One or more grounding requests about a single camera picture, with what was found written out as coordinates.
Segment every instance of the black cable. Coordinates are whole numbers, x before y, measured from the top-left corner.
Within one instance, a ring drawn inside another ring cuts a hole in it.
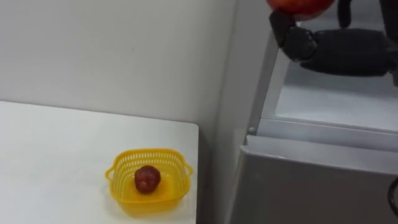
[[[395,191],[398,186],[398,177],[391,183],[390,187],[388,188],[388,204],[390,205],[391,210],[394,212],[396,217],[398,217],[398,208],[395,201]]]

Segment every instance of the basket rim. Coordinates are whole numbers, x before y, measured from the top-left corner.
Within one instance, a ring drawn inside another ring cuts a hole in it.
[[[176,156],[178,156],[178,157],[181,159],[182,164],[184,165],[184,167],[188,166],[189,168],[192,169],[191,165],[187,164],[187,162],[185,161],[185,158],[184,158],[184,156],[181,154],[181,152],[178,152],[178,151],[176,151],[175,149],[170,149],[170,148],[139,148],[139,149],[129,149],[129,150],[126,150],[126,151],[120,153],[119,155],[117,155],[117,156],[115,157],[114,161],[113,161],[112,167],[109,168],[109,169],[106,171],[105,176],[107,177],[108,172],[113,171],[113,170],[116,168],[116,165],[117,165],[118,161],[119,161],[122,157],[126,156],[126,154],[131,154],[132,152],[134,152],[134,153],[139,153],[139,152],[147,152],[147,151],[157,151],[157,152],[162,151],[162,152],[169,152],[169,153],[171,152],[172,154],[175,154]],[[187,189],[185,189],[183,192],[181,192],[181,193],[180,193],[178,196],[176,196],[176,197],[169,198],[169,199],[164,199],[164,200],[150,200],[150,201],[145,201],[145,202],[139,202],[139,201],[136,201],[136,200],[123,200],[123,199],[117,197],[117,196],[113,193],[113,191],[112,191],[112,182],[113,182],[113,179],[108,179],[108,180],[109,180],[109,192],[110,192],[112,198],[115,199],[118,203],[145,204],[145,203],[171,202],[171,201],[180,200],[180,199],[183,198],[183,197],[188,193],[188,191],[190,190],[190,188],[191,188],[191,178],[190,178],[190,175],[185,175],[185,178],[187,178],[187,180],[188,180],[188,187],[187,187]]]

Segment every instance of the apple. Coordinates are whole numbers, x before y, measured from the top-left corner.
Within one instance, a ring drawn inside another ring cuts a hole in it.
[[[134,183],[138,192],[150,194],[160,183],[160,172],[153,166],[143,166],[134,173]]]
[[[267,0],[272,10],[279,9],[296,19],[306,21],[313,19],[327,10],[335,0]]]

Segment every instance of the gray metal panel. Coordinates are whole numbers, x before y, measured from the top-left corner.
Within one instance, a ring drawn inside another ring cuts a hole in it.
[[[230,224],[397,223],[386,200],[393,176],[281,161],[245,151],[241,160]]]
[[[258,136],[398,152],[398,135],[319,124],[261,119]]]

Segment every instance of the cabinet door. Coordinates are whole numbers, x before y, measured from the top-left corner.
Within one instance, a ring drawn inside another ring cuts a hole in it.
[[[398,153],[248,136],[229,223],[397,223]]]

